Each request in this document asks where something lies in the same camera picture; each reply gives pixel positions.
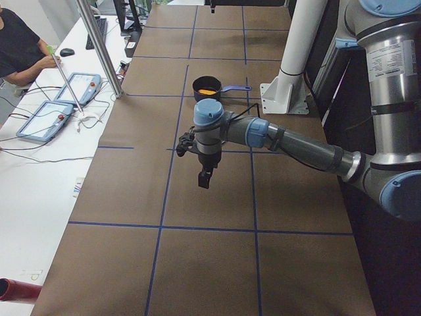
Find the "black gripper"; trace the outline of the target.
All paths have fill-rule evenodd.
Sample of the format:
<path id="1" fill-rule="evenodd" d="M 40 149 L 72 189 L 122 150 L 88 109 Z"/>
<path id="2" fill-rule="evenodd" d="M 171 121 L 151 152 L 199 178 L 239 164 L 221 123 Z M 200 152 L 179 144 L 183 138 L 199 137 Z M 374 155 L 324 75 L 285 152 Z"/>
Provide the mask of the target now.
<path id="1" fill-rule="evenodd" d="M 200 188 L 209 189 L 213 169 L 218 167 L 221 160 L 221 152 L 207 155 L 204 153 L 198 154 L 198 159 L 203 168 L 198 174 L 198 186 Z"/>

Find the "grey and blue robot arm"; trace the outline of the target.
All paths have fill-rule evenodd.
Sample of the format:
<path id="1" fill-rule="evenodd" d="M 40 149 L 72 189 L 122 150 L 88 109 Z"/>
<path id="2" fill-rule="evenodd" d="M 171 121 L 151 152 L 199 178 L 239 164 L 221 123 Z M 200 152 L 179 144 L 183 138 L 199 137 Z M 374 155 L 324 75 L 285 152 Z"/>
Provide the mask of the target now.
<path id="1" fill-rule="evenodd" d="M 187 148 L 207 188 L 225 142 L 280 152 L 339 176 L 405 221 L 420 220 L 420 2 L 340 1 L 325 58 L 334 76 L 318 141 L 215 99 L 198 101 Z"/>

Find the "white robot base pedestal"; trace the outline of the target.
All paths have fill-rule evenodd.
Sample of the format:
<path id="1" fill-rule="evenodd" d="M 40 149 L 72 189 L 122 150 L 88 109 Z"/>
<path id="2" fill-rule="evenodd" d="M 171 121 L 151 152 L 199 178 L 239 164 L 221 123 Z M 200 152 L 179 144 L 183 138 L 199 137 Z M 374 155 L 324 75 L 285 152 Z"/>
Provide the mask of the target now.
<path id="1" fill-rule="evenodd" d="M 327 3 L 296 2 L 279 73 L 271 83 L 260 85 L 263 113 L 309 114 L 303 73 Z"/>

